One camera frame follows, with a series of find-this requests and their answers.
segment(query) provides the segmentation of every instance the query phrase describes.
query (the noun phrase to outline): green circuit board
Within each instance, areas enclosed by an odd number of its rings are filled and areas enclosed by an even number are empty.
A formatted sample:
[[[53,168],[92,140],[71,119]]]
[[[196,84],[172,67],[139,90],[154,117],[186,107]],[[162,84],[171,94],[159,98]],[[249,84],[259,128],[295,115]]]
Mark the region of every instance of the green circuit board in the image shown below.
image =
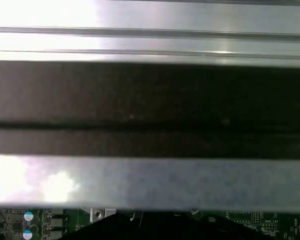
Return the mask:
[[[31,213],[31,220],[25,214]],[[195,211],[191,218],[218,215],[277,240],[300,240],[300,214],[262,211]],[[6,240],[56,240],[90,224],[90,214],[79,209],[0,208],[0,233]]]
[[[218,215],[277,240],[300,240],[300,214],[263,211],[199,211],[193,215]]]

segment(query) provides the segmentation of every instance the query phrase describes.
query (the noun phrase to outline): metal frame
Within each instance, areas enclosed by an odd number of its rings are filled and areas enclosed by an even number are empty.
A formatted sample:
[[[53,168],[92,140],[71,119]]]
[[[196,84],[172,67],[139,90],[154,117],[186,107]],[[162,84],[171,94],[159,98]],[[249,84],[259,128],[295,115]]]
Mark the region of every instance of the metal frame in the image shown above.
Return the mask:
[[[1,176],[0,206],[300,211],[298,160],[0,155],[0,166],[19,171]]]
[[[0,60],[300,67],[300,6],[3,0]]]

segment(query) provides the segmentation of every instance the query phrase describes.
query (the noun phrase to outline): metal edge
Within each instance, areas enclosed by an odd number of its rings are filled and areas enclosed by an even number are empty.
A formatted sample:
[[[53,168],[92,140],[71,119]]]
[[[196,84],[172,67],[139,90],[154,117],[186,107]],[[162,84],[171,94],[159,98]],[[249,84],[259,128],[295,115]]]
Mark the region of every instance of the metal edge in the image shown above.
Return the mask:
[[[2,0],[0,26],[300,34],[300,6],[116,0],[47,0],[35,4]]]
[[[300,160],[0,155],[3,168],[0,206],[300,212]]]

